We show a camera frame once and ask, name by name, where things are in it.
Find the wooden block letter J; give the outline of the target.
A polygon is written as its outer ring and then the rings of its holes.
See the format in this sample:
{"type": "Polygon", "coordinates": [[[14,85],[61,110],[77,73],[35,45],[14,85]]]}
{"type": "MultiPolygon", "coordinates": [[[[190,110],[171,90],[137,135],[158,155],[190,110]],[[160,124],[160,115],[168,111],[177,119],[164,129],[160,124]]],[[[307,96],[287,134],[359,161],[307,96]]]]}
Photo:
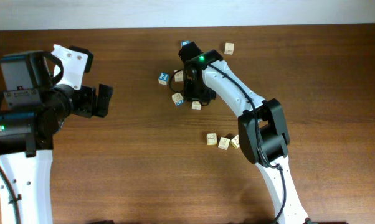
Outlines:
{"type": "Polygon", "coordinates": [[[221,137],[218,143],[218,148],[223,150],[228,150],[230,144],[230,139],[221,137]]]}

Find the wooden block letter L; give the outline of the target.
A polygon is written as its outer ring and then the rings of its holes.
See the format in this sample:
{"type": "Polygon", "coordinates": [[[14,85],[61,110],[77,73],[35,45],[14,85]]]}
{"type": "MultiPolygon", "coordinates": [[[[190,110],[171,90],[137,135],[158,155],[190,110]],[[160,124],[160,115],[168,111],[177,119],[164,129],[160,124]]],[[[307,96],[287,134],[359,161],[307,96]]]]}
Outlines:
{"type": "Polygon", "coordinates": [[[213,146],[217,144],[217,134],[216,133],[208,133],[206,134],[206,142],[208,146],[213,146]]]}

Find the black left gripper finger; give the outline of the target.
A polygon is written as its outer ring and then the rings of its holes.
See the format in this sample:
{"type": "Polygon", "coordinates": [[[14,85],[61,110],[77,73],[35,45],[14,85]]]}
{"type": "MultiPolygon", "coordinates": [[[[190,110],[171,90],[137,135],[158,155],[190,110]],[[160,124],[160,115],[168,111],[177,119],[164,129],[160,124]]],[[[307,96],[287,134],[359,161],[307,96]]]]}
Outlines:
{"type": "Polygon", "coordinates": [[[89,51],[88,49],[84,49],[84,48],[73,46],[73,45],[69,46],[69,50],[87,54],[88,58],[85,64],[84,72],[89,72],[92,66],[92,62],[93,62],[93,54],[91,53],[91,51],[89,51]]]}
{"type": "Polygon", "coordinates": [[[108,115],[110,100],[113,95],[113,87],[99,84],[99,91],[97,96],[97,105],[95,108],[95,116],[105,117],[108,115]]]}

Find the wooden block letter H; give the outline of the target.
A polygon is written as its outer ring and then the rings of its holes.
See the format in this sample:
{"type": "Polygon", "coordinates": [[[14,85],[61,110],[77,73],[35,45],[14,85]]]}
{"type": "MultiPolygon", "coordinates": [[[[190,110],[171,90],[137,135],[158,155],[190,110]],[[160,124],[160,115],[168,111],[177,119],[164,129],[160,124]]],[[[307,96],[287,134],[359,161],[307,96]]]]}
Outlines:
{"type": "Polygon", "coordinates": [[[238,149],[240,147],[240,144],[239,144],[239,136],[236,135],[234,136],[231,140],[230,140],[230,144],[235,148],[235,149],[238,149]]]}

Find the wooden block snail picture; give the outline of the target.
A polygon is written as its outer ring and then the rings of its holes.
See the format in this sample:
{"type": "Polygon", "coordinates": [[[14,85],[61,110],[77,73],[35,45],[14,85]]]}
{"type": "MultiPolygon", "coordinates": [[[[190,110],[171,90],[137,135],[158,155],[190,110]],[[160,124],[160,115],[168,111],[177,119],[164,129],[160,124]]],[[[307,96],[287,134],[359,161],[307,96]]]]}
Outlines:
{"type": "Polygon", "coordinates": [[[201,107],[202,107],[202,105],[200,104],[200,102],[198,102],[198,101],[193,101],[192,102],[192,109],[193,110],[200,110],[201,107]]]}

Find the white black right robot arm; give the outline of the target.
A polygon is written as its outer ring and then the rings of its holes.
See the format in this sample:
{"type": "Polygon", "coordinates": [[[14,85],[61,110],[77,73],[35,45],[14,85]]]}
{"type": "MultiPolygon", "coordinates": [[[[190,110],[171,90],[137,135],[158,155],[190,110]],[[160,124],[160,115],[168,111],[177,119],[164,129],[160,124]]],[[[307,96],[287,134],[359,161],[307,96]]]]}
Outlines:
{"type": "Polygon", "coordinates": [[[236,115],[240,149],[265,181],[275,211],[273,222],[311,223],[290,172],[290,137],[280,102],[254,93],[216,50],[203,52],[190,42],[178,55],[184,64],[183,97],[201,105],[220,97],[236,115]]]}

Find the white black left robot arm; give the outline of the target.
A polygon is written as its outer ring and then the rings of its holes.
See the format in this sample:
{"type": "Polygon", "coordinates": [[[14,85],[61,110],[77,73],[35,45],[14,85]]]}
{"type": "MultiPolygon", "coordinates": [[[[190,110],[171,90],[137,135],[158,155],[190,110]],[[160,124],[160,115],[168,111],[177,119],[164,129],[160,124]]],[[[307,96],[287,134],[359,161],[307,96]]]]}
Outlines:
{"type": "Polygon", "coordinates": [[[0,59],[0,209],[3,223],[52,223],[54,140],[67,117],[108,114],[113,89],[84,86],[93,54],[76,46],[0,59]]]}

